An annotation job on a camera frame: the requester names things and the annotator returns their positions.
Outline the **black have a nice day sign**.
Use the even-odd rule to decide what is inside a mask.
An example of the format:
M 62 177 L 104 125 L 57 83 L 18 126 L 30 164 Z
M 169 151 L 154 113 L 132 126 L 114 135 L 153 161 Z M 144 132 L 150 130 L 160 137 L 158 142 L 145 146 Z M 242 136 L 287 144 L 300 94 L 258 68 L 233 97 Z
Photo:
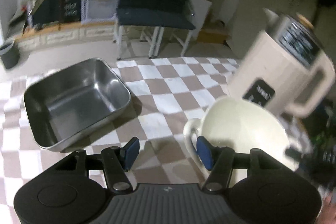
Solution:
M 31 20 L 33 26 L 81 21 L 81 0 L 42 0 Z

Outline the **checkered tablecloth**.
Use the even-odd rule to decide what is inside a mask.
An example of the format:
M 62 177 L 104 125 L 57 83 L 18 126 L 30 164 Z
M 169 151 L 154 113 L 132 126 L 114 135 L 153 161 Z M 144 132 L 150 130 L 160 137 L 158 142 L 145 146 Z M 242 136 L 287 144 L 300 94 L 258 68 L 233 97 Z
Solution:
M 74 149 L 99 153 L 135 136 L 141 152 L 127 174 L 132 184 L 201 182 L 203 175 L 184 144 L 183 127 L 227 92 L 227 79 L 237 66 L 232 58 L 198 57 L 111 63 L 131 90 L 131 104 Z M 41 77 L 1 78 L 1 223 L 16 223 L 13 200 L 18 189 L 64 157 L 40 148 L 29 126 L 23 93 Z

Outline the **dark grey trash bin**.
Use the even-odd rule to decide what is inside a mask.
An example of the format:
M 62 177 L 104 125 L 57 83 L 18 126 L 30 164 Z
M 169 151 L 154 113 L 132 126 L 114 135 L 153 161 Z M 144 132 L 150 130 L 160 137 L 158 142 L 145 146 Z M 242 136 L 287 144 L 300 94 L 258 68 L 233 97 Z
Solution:
M 1 46 L 0 50 L 1 61 L 5 69 L 12 69 L 15 67 L 20 59 L 19 49 L 15 42 L 7 42 Z

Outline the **cream electric kettle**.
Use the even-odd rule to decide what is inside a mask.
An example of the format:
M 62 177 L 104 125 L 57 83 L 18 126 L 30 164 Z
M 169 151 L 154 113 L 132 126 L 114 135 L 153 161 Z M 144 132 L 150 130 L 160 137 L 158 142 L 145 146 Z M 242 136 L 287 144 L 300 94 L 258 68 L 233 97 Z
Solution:
M 228 92 L 274 115 L 286 112 L 306 118 L 335 82 L 333 62 L 304 16 L 264 12 L 268 24 L 228 81 Z

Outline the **cream two-handled bowl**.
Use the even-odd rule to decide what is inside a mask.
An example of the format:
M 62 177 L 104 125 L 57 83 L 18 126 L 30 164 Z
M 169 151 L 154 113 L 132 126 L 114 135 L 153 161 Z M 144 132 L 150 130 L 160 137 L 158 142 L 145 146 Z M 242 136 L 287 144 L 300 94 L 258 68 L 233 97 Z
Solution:
M 187 121 L 184 141 L 194 163 L 204 178 L 210 174 L 197 155 L 194 139 L 204 136 L 213 146 L 230 147 L 238 153 L 258 148 L 295 171 L 298 163 L 285 155 L 291 144 L 285 128 L 270 112 L 243 99 L 221 96 L 200 119 Z

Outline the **square steel tray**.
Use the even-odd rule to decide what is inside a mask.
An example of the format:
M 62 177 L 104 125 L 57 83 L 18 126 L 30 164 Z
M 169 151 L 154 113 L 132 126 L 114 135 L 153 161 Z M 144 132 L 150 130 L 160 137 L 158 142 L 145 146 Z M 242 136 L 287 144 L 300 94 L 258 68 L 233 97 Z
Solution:
M 35 143 L 61 152 L 119 117 L 131 93 L 104 60 L 91 58 L 32 84 L 23 101 Z

